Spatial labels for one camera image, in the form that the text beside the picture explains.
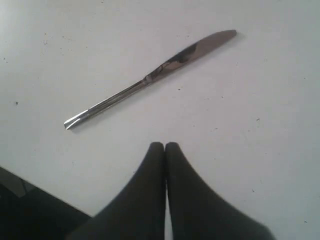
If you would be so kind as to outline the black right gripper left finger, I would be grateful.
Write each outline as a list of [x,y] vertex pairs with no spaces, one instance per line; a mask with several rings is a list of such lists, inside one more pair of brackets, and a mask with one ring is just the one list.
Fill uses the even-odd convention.
[[153,142],[121,192],[67,239],[163,240],[165,212],[165,151],[162,143]]

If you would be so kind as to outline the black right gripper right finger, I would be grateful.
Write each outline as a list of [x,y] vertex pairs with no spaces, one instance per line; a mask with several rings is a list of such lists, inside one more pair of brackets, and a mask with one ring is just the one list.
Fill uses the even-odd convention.
[[197,174],[180,146],[167,143],[166,180],[175,240],[271,240],[271,231],[233,207]]

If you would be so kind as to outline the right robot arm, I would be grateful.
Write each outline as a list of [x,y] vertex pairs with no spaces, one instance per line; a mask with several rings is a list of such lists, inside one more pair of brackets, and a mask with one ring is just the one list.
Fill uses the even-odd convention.
[[175,240],[272,240],[197,174],[175,142],[153,142],[121,192],[96,216],[35,188],[22,197],[0,187],[3,240],[162,240],[170,214]]

